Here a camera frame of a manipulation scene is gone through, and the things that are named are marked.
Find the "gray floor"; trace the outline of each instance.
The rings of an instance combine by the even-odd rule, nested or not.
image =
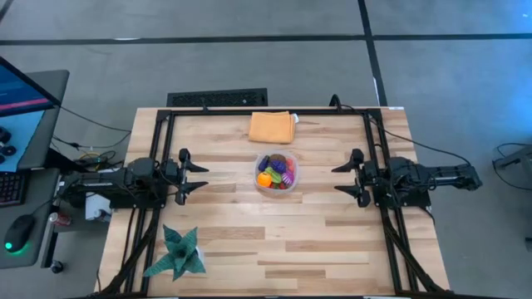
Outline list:
[[[532,32],[530,4],[367,0],[374,34]],[[357,2],[15,0],[0,24],[0,39],[311,33],[362,33]],[[532,252],[523,240],[532,236],[530,192],[503,184],[490,164],[496,145],[532,141],[531,45],[376,42],[388,103],[406,107],[414,139],[464,155],[485,183],[473,193],[442,188],[432,194],[456,292],[519,298],[532,293]],[[332,93],[351,105],[377,103],[364,42],[19,46],[0,47],[0,53],[23,71],[69,70],[64,106],[122,128],[131,127],[137,107],[162,106],[172,91],[267,87],[271,105],[321,105]],[[121,137],[64,113],[56,134],[84,145],[108,145]],[[79,155],[60,148],[72,158]],[[123,155],[126,145],[116,150]],[[418,157],[424,164],[459,163],[421,148]],[[518,168],[503,175],[532,188]],[[4,297],[87,294],[105,237],[61,236],[57,256],[70,267],[58,276],[37,267],[0,271]]]

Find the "wooden table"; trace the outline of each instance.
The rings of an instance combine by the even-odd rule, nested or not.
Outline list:
[[[156,111],[137,111],[126,162],[148,156]],[[382,114],[387,130],[410,137],[404,110],[382,108]],[[373,204],[359,208],[355,199],[333,189],[353,183],[353,172],[331,173],[348,160],[352,149],[361,149],[369,158],[362,117],[301,115],[290,145],[249,142],[249,119],[176,118],[171,156],[177,160],[179,150],[188,148],[194,163],[210,169],[190,174],[189,181],[209,184],[194,191],[185,206],[169,201],[162,210],[154,261],[167,253],[163,224],[180,233],[198,227],[207,273],[185,274],[172,282],[172,271],[163,272],[150,279],[149,296],[393,294],[378,209]],[[165,125],[162,132],[158,159]],[[378,140],[376,128],[373,132]],[[416,159],[412,143],[387,138],[392,156]],[[295,190],[280,198],[254,187],[257,155],[271,149],[293,153],[301,171]],[[120,269],[130,212],[113,213],[101,259],[102,286]],[[404,208],[403,213],[412,253],[436,283],[448,288],[432,220],[419,208]],[[150,218],[148,214],[145,226]],[[404,262],[397,256],[407,289]],[[134,290],[140,289],[143,265],[141,257]]]

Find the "orange towel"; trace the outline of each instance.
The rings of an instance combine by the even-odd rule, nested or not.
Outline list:
[[[293,115],[284,112],[254,112],[249,126],[249,140],[289,144],[293,141],[295,121]]]

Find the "plant leaf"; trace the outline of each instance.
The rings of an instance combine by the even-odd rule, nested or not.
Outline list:
[[[190,257],[186,260],[185,265],[183,268],[186,271],[192,272],[192,273],[205,273],[205,267],[203,263],[200,260],[200,257],[198,256],[198,252],[194,252],[190,255]]]
[[[179,277],[182,277],[183,274],[185,274],[185,268],[184,267],[181,267],[180,269],[175,269],[174,268],[174,278],[172,279],[172,282],[175,282],[175,280]]]
[[[163,224],[163,229],[165,230],[165,241],[179,243],[181,241],[181,235],[177,233],[172,228],[168,228]]]
[[[166,254],[158,262],[147,268],[144,272],[144,277],[154,276],[164,270],[169,270],[174,267],[174,257],[171,254]]]
[[[188,258],[196,250],[198,243],[198,228],[189,231],[182,239],[180,244],[185,246],[186,257]]]
[[[178,257],[179,252],[186,252],[186,246],[184,244],[166,241],[165,245],[166,249],[168,249],[168,253],[174,257]]]
[[[186,258],[183,258],[183,257],[174,258],[174,271],[176,271],[175,269],[181,270],[181,268],[183,268],[183,266],[185,265],[185,262],[186,262]]]

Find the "keyboard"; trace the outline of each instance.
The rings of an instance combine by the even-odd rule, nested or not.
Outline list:
[[[266,88],[169,93],[167,107],[267,106]]]
[[[0,173],[0,208],[24,203],[29,171]]]

